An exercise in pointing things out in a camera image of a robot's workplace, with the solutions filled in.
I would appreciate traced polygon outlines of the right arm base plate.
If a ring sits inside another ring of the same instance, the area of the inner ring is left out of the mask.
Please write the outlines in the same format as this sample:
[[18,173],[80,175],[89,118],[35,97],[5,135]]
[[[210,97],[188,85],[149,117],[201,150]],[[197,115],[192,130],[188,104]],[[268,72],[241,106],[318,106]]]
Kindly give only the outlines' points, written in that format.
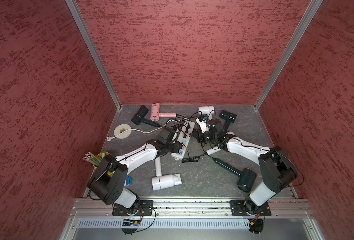
[[252,201],[230,201],[230,210],[233,217],[270,217],[272,215],[268,202],[261,206],[255,205]]

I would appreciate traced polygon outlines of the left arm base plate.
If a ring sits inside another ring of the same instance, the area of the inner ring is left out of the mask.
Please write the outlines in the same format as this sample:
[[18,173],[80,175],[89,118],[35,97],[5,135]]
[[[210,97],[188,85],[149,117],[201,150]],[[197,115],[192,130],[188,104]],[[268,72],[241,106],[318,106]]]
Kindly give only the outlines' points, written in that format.
[[113,216],[151,216],[153,213],[153,200],[136,200],[130,208],[114,203]]

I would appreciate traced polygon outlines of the white power strip coloured sockets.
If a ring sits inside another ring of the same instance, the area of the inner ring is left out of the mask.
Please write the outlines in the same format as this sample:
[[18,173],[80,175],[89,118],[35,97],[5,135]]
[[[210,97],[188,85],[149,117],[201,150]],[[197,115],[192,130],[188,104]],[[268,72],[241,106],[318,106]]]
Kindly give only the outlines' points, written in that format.
[[192,121],[186,122],[182,127],[177,141],[182,144],[182,147],[179,149],[177,153],[171,153],[171,157],[173,157],[176,161],[182,160],[187,152],[187,146],[190,141],[190,134],[194,130],[195,123]]

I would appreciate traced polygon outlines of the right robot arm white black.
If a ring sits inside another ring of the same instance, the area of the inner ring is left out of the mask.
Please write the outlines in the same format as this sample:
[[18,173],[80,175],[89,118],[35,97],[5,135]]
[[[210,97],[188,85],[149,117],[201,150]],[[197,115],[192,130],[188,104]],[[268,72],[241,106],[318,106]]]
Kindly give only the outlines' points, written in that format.
[[208,122],[196,120],[199,136],[215,145],[214,152],[220,150],[242,156],[260,167],[262,182],[252,190],[255,173],[249,169],[240,172],[239,188],[248,192],[244,202],[245,211],[254,216],[273,196],[280,193],[298,176],[295,165],[279,147],[270,149],[241,140],[232,132],[226,132],[218,119]]

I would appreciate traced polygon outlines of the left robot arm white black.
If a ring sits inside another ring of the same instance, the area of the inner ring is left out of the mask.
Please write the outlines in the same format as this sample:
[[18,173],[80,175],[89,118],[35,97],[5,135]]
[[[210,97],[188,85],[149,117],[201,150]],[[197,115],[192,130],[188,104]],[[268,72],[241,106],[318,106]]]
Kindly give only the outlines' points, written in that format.
[[105,156],[87,184],[88,196],[95,194],[97,200],[108,206],[118,204],[126,209],[137,209],[140,198],[125,187],[128,174],[167,153],[178,153],[182,146],[179,141],[150,140],[128,154]]

